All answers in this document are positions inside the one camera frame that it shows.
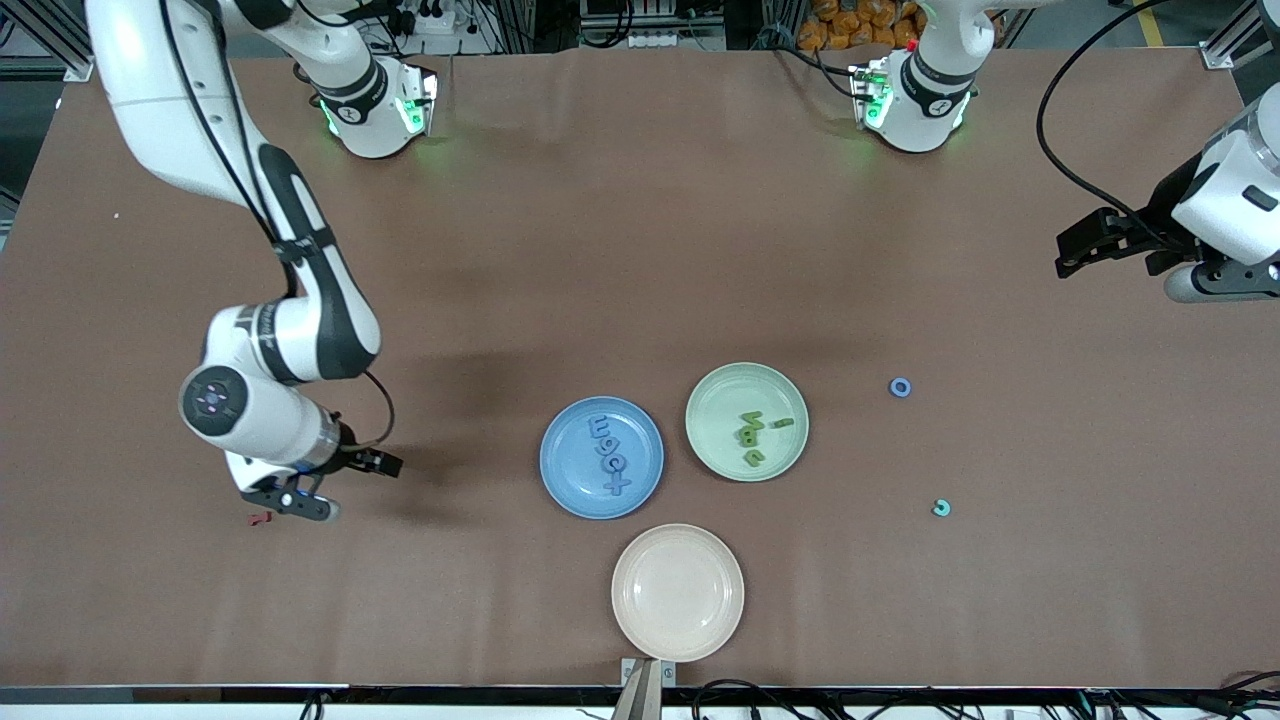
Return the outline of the pale pink plate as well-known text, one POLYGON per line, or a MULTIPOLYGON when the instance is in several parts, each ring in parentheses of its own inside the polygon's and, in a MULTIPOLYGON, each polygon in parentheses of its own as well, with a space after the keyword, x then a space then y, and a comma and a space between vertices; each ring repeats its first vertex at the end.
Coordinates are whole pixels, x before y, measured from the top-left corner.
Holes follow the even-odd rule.
POLYGON ((745 598, 733 551, 712 532, 684 523, 634 538, 611 579, 614 620, 626 639, 672 664, 701 661, 727 644, 745 598))

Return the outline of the light green plate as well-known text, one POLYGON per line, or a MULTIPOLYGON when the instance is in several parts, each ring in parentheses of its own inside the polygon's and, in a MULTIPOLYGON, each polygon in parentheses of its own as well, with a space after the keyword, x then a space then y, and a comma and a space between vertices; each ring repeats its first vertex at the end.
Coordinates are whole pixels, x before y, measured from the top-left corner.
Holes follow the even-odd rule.
POLYGON ((695 456, 710 471, 728 480, 758 483, 788 471, 803 456, 810 418, 799 387, 783 373, 759 363, 731 363, 704 375, 689 396, 685 434, 695 456), (744 427, 741 415, 763 411, 765 427, 756 448, 767 461, 750 468, 736 437, 744 427), (776 419, 790 416, 794 427, 771 428, 776 419))

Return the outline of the orange fruit pile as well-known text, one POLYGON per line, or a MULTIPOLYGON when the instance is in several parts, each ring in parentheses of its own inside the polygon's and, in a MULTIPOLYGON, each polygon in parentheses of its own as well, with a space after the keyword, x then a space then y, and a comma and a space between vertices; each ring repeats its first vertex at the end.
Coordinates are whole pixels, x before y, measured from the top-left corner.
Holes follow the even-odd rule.
POLYGON ((914 0, 810 0, 795 42, 804 53, 863 45, 905 49, 927 22, 924 6, 914 0))

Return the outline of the blue plate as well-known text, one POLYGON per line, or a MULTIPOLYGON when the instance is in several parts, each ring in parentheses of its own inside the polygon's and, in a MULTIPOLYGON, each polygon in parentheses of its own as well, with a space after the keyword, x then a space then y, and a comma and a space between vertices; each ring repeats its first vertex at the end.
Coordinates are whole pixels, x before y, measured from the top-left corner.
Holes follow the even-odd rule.
POLYGON ((561 410, 548 425, 539 448, 539 469, 549 496, 577 518, 603 521, 623 518, 640 509, 657 491, 666 469, 666 447, 658 425, 636 404, 614 396, 581 398, 561 410), (595 415, 611 419, 635 484, 622 496, 604 491, 608 474, 588 429, 595 415))

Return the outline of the white power strip with plugs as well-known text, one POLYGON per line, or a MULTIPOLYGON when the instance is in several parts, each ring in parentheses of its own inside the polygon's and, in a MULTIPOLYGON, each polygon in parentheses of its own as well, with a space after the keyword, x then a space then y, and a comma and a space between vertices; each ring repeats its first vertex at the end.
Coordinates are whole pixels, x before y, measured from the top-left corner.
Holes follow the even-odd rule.
POLYGON ((454 0, 385 0, 387 27, 394 36, 452 35, 454 0))

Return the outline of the metal table clamp bracket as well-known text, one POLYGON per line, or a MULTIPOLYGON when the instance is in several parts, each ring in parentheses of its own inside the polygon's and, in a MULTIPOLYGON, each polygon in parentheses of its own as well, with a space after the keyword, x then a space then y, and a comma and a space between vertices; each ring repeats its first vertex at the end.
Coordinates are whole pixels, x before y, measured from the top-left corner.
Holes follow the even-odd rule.
POLYGON ((676 688, 675 669, 667 660, 626 659, 612 720, 662 720, 663 691, 676 688))

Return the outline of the grey base connector box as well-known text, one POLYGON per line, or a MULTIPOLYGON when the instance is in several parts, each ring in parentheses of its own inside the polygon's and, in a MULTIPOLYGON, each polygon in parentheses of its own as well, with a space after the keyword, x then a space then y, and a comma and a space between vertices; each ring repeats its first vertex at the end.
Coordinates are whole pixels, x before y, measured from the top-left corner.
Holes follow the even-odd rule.
POLYGON ((865 129, 881 129, 893 104, 890 65, 888 58, 881 58, 849 67, 855 117, 865 129))
POLYGON ((402 63, 397 70, 396 110, 410 137, 430 132, 438 96, 434 70, 402 63))

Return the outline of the aluminium frame post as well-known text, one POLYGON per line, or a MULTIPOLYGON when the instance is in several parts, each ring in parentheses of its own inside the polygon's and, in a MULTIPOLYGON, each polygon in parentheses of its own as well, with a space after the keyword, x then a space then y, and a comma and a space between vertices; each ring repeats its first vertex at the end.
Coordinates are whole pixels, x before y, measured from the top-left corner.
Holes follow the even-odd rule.
POLYGON ((93 72, 84 0, 0 0, 0 12, 35 55, 0 49, 0 77, 83 83, 93 72))
POLYGON ((1231 70, 1233 55, 1263 27, 1260 0, 1243 0, 1230 17, 1197 47, 1206 70, 1231 70))

